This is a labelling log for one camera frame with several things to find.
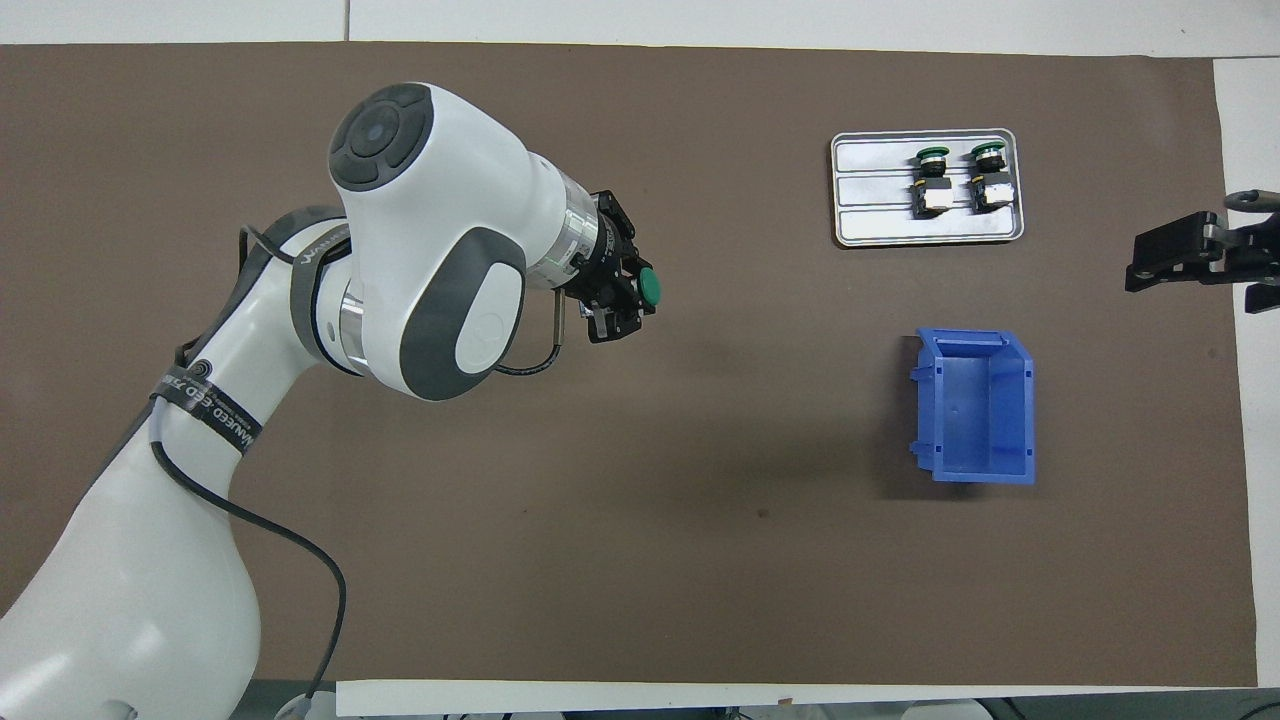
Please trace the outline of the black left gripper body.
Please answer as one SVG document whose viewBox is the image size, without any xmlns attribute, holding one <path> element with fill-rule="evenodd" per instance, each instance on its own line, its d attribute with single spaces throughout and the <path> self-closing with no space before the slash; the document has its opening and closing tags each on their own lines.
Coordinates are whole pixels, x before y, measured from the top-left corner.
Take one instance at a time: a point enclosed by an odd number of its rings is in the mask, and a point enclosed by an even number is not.
<svg viewBox="0 0 1280 720">
<path fill-rule="evenodd" d="M 627 237 L 635 238 L 635 225 L 621 208 L 617 197 L 603 190 L 593 193 L 591 199 L 596 209 L 598 232 L 591 252 L 585 260 L 572 260 L 571 265 L 577 274 L 564 284 L 564 293 L 581 302 L 599 300 L 611 304 L 616 299 L 635 297 L 635 291 L 623 273 L 618 273 L 612 263 L 612 241 L 622 232 Z"/>
</svg>

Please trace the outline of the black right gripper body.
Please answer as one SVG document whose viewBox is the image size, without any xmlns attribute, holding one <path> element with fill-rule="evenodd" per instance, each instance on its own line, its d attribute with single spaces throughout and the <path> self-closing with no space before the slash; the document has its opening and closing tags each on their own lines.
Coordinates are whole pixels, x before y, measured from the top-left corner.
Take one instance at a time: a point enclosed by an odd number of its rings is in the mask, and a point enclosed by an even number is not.
<svg viewBox="0 0 1280 720">
<path fill-rule="evenodd" d="M 1210 238 L 1221 251 L 1219 260 L 1222 268 L 1212 270 L 1206 284 L 1254 282 L 1277 286 L 1279 215 L 1235 229 L 1217 225 Z"/>
</svg>

